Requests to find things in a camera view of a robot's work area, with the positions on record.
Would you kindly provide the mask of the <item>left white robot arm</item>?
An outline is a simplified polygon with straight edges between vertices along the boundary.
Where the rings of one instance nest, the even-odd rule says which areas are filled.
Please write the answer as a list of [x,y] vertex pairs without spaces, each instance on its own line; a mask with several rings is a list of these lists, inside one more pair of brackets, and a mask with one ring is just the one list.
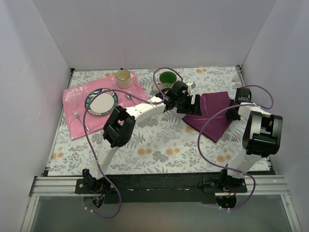
[[87,189],[92,193],[101,192],[104,187],[101,178],[106,178],[105,171],[115,153],[129,142],[137,123],[173,108],[180,114],[201,115],[200,95],[191,93],[195,86],[194,82],[177,81],[150,100],[141,100],[140,104],[129,108],[115,107],[103,126],[103,142],[100,152],[94,155],[93,167],[82,171]]

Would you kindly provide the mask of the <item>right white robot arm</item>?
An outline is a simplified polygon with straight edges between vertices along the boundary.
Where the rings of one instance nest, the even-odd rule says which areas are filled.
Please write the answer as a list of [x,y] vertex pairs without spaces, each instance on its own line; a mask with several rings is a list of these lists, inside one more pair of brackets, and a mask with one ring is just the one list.
[[247,124],[242,138],[243,149],[235,159],[222,169],[218,180],[224,192],[235,190],[244,185],[245,174],[261,159],[277,154],[281,143],[283,118],[270,114],[251,102],[249,88],[237,88],[235,98],[225,116],[229,120],[244,118]]

